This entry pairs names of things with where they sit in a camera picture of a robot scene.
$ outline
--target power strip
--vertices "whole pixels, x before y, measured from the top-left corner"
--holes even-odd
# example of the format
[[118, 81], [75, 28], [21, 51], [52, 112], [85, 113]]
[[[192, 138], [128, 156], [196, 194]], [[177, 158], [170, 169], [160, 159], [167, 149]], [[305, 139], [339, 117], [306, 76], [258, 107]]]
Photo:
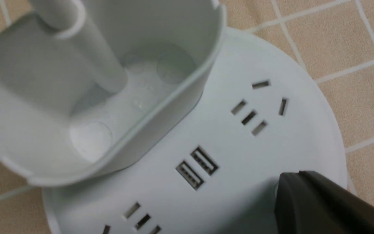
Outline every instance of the power strip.
[[276, 233], [282, 172], [347, 184], [343, 141], [308, 74], [229, 29], [197, 106], [128, 169], [43, 190], [54, 234]]

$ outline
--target floor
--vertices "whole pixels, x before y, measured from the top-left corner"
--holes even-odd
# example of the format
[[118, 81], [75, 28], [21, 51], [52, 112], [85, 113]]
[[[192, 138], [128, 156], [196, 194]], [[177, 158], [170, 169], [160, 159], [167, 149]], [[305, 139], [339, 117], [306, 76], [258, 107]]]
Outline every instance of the floor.
[[[349, 190], [374, 206], [374, 0], [221, 0], [229, 26], [291, 56], [328, 99], [346, 147]], [[0, 31], [31, 7], [0, 0]], [[49, 233], [41, 191], [0, 165], [0, 234]]]

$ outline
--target plastic rod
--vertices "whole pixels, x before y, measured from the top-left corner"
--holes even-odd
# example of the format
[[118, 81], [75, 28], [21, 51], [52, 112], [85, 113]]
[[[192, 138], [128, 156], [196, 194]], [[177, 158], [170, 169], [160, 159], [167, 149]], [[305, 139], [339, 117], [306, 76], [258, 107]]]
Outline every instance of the plastic rod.
[[81, 56], [82, 61], [89, 63], [93, 71], [96, 71], [93, 78], [103, 89], [116, 93], [125, 87], [128, 81], [126, 71], [80, 1], [29, 0], [29, 2], [40, 18], [59, 32], [69, 30], [77, 24], [82, 15], [85, 15], [83, 27], [70, 38], [78, 55]]
[[40, 18], [50, 27], [62, 31], [77, 20], [77, 8], [71, 0], [29, 0]]

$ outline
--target usb charging port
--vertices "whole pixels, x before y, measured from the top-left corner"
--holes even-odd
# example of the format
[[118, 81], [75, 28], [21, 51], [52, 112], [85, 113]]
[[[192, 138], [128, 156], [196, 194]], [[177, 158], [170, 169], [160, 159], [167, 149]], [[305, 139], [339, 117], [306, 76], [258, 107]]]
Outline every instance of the usb charging port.
[[199, 189], [203, 185], [204, 181], [197, 175], [196, 172], [185, 162], [183, 161], [175, 168], [178, 173], [193, 187], [195, 190]]
[[217, 171], [218, 166], [200, 146], [191, 153], [191, 156], [209, 175]]

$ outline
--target outlet slot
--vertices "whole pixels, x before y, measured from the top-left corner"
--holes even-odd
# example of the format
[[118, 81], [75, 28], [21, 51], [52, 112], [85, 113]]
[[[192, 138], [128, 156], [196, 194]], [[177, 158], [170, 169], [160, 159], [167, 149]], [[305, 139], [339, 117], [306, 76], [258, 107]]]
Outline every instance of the outlet slot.
[[212, 175], [218, 169], [218, 166], [200, 146], [190, 155], [209, 175]]
[[263, 88], [263, 87], [266, 87], [266, 86], [270, 86], [269, 80], [252, 84], [253, 89], [260, 89], [260, 88]]
[[232, 114], [233, 115], [236, 115], [245, 105], [246, 105], [247, 103], [246, 103], [246, 101], [245, 100], [242, 100], [241, 102], [239, 102], [239, 104], [238, 105], [236, 105], [236, 107], [234, 107], [233, 109], [232, 109]]
[[136, 230], [139, 230], [142, 228], [143, 225], [145, 225], [149, 220], [151, 219], [151, 216], [149, 214], [146, 214], [144, 218], [142, 218], [135, 226], [134, 228]]
[[267, 122], [265, 121], [262, 121], [262, 123], [260, 123], [253, 131], [252, 131], [252, 134], [254, 136], [258, 135], [266, 126], [267, 126]]
[[110, 231], [110, 226], [109, 225], [105, 225], [104, 232], [102, 232], [102, 234], [108, 234], [109, 231]]
[[135, 211], [137, 211], [139, 208], [141, 207], [141, 205], [137, 202], [135, 203], [133, 206], [131, 206], [131, 208], [129, 208], [124, 214], [123, 216], [125, 217], [125, 219], [129, 219], [129, 217], [131, 217], [131, 215], [133, 215], [135, 213]]
[[156, 226], [151, 232], [150, 234], [157, 234], [161, 231], [161, 228], [160, 226]]
[[279, 107], [279, 115], [284, 116], [287, 108], [288, 98], [282, 98], [281, 106]]
[[247, 123], [249, 123], [249, 121], [251, 121], [256, 115], [256, 112], [253, 110], [251, 111], [248, 116], [246, 116], [243, 120], [242, 120], [242, 124], [243, 125], [246, 125]]
[[180, 163], [175, 169], [195, 190], [203, 185], [204, 181], [202, 178], [185, 161]]

